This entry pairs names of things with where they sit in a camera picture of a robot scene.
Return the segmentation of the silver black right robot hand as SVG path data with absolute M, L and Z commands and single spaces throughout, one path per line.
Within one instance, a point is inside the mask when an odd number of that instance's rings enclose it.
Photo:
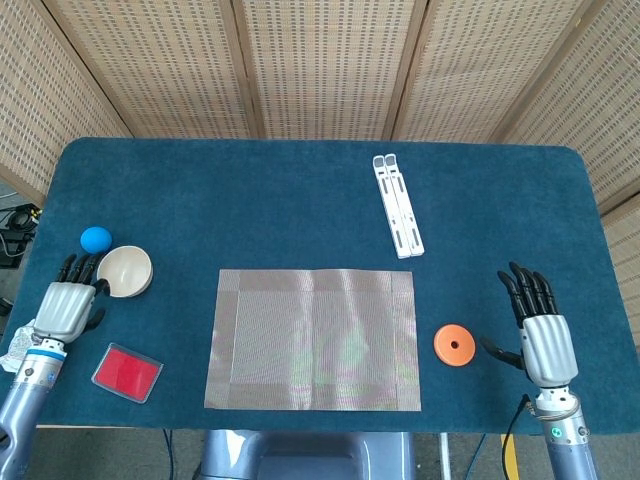
M 480 339 L 493 358 L 525 372 L 541 389 L 559 389 L 578 375 L 578 365 L 566 318 L 559 313 L 546 278 L 513 261 L 509 272 L 499 271 L 519 331 L 520 351 L 510 352 L 487 337 Z

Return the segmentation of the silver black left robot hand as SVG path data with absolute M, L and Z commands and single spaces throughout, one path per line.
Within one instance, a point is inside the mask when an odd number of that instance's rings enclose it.
M 102 258 L 103 254 L 84 254 L 76 259 L 71 254 L 64 260 L 35 316 L 35 338 L 69 344 L 100 325 L 106 311 L 93 312 L 93 303 L 98 294 L 110 294 L 110 285 L 105 279 L 92 279 Z

